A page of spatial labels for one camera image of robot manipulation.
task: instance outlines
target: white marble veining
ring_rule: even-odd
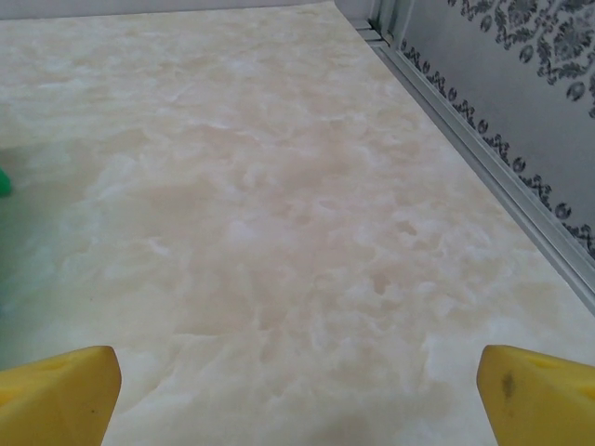
[[[595,363],[594,318],[333,4],[0,40],[0,365],[114,346],[106,445],[494,445],[486,344]]]

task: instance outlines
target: green object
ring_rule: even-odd
[[[10,178],[4,173],[4,170],[0,169],[0,197],[9,195],[11,190]]]

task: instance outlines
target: yellow object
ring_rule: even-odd
[[[110,347],[83,348],[0,372],[0,444],[100,445],[121,381]]]
[[[595,444],[595,368],[488,346],[477,387],[499,446]]]

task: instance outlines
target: floor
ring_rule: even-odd
[[[105,445],[494,445],[595,320],[332,3],[0,23],[0,366],[115,347]]]

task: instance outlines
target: black damask pattern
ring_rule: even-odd
[[[526,169],[527,163],[522,157],[516,157],[511,162],[509,158],[510,144],[508,144],[508,142],[503,139],[502,135],[499,133],[488,135],[487,132],[489,129],[489,124],[484,119],[481,119],[479,123],[476,124],[475,109],[473,106],[471,106],[466,99],[462,99],[460,101],[456,100],[458,97],[456,88],[451,87],[448,92],[446,92],[446,79],[444,76],[442,76],[438,71],[430,74],[430,63],[427,60],[422,62],[421,54],[413,46],[410,46],[409,48],[407,47],[407,41],[403,39],[401,42],[401,51],[403,52],[403,55],[408,58],[411,63],[413,63],[416,69],[421,72],[426,77],[426,79],[428,79],[428,81],[444,98],[448,99],[451,106],[465,119],[467,124],[469,124],[481,136],[487,145],[498,154],[500,159],[508,167],[510,167],[515,174],[518,175],[524,185],[529,188],[537,197],[539,197],[539,201],[562,222],[566,230],[568,230],[568,232],[570,232],[570,234],[575,237],[575,239],[577,239],[585,247],[585,249],[587,249],[589,255],[595,259],[595,234],[592,233],[591,227],[589,225],[575,227],[566,223],[564,220],[566,220],[572,214],[572,208],[567,203],[557,203],[552,205],[549,202],[551,186],[547,184],[540,175],[533,175],[532,177],[526,176],[524,171]],[[589,91],[594,95],[595,98],[595,74],[591,76]]]
[[[447,0],[455,7],[458,0]],[[578,102],[587,92],[595,119],[595,0],[460,0],[460,13],[469,21],[482,17],[480,29],[496,26],[496,42],[506,50],[522,45],[519,60],[538,57],[537,75],[555,85],[575,80],[566,97]]]

